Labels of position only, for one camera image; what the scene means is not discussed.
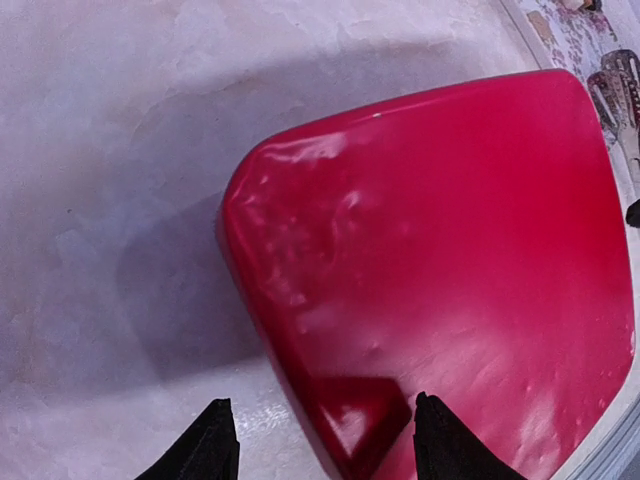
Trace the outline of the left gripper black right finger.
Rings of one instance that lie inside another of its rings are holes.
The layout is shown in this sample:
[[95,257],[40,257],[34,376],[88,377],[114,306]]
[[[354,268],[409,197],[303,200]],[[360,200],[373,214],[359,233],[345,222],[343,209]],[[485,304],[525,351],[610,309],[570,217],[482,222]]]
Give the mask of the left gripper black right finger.
[[435,395],[416,397],[413,435],[419,480],[524,480]]

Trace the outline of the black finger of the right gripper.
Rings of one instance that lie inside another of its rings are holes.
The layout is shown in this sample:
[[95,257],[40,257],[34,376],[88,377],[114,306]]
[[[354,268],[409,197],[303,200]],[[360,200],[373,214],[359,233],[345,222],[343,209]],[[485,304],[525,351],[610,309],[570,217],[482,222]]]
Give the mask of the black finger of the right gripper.
[[640,200],[636,200],[627,208],[625,222],[629,226],[640,226]]

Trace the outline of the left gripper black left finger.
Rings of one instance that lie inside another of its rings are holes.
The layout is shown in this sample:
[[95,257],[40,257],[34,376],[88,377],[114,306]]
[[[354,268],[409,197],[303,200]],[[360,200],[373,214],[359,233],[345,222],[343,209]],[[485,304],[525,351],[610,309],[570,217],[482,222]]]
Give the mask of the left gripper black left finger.
[[136,480],[236,480],[239,441],[230,399],[215,399]]

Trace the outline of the metal serving tongs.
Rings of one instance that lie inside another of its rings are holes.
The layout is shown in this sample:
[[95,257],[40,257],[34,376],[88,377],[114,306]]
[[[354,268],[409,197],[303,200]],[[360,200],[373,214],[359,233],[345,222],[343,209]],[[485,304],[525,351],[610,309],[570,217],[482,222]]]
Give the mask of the metal serving tongs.
[[639,57],[618,49],[601,58],[587,88],[604,131],[620,145],[631,180],[639,184]]

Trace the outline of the red box lid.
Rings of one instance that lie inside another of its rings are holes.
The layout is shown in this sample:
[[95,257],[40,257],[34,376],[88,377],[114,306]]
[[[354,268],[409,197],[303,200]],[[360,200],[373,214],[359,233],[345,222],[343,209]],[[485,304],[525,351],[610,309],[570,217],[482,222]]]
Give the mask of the red box lid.
[[600,123],[564,70],[404,96],[256,146],[224,194],[225,260],[334,479],[415,477],[420,393],[549,479],[635,353]]

